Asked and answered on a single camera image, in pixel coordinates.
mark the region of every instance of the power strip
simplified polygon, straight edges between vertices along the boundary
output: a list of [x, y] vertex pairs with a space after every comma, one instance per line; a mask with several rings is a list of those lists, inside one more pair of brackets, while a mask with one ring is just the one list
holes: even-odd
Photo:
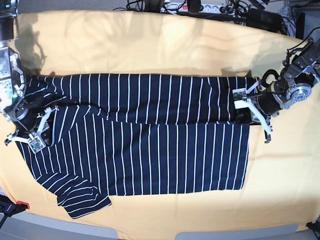
[[[170, 2], [169, 0], [166, 0], [164, 2], [165, 7], [169, 9], [177, 9], [179, 6], [181, 6], [181, 2]], [[223, 11], [223, 8], [226, 6], [223, 5], [215, 5], [215, 4], [202, 4], [201, 11], [199, 12], [200, 14], [225, 14], [226, 11]], [[161, 8], [161, 13], [165, 13], [166, 10], [164, 8]], [[178, 13], [187, 13], [188, 12], [188, 6], [187, 4], [184, 4], [178, 11]]]

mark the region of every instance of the shirt sleeve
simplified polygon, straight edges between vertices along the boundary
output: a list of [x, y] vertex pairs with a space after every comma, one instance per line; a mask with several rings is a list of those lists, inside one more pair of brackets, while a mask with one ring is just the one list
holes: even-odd
[[58, 206], [63, 206], [72, 219], [112, 204], [108, 194], [101, 193], [89, 180], [79, 176], [53, 173], [41, 176], [37, 182], [57, 195]]

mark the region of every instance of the yellow fabric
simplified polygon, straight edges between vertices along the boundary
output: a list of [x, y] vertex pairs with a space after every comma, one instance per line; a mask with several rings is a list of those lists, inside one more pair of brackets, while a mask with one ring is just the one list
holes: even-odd
[[[164, 73], [262, 76], [280, 70], [297, 40], [235, 24], [135, 12], [59, 11], [19, 17], [15, 46], [44, 75]], [[244, 188], [179, 195], [112, 196], [112, 206], [72, 220], [32, 177], [14, 143], [0, 144], [0, 186], [28, 212], [114, 228], [120, 239], [173, 240], [181, 232], [222, 232], [307, 222], [320, 214], [320, 89], [272, 119], [270, 144], [251, 128]], [[13, 131], [0, 117], [0, 140]]]

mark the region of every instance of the striped shirt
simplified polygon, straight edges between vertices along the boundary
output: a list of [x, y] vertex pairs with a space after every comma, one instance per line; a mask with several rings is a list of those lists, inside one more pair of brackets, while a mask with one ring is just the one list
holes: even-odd
[[73, 218], [109, 196], [239, 190], [249, 126], [234, 124], [232, 89], [252, 78], [156, 74], [31, 77], [26, 100], [51, 114], [52, 145], [17, 143], [33, 177]]

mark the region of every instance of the navy blue shirt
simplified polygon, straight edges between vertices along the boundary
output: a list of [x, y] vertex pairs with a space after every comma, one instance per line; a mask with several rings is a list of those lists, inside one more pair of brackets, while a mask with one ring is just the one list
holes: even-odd
[[252, 78], [156, 74], [32, 77], [26, 100], [57, 106], [52, 145], [17, 143], [33, 177], [76, 219], [109, 196], [239, 190], [249, 126], [232, 89]]

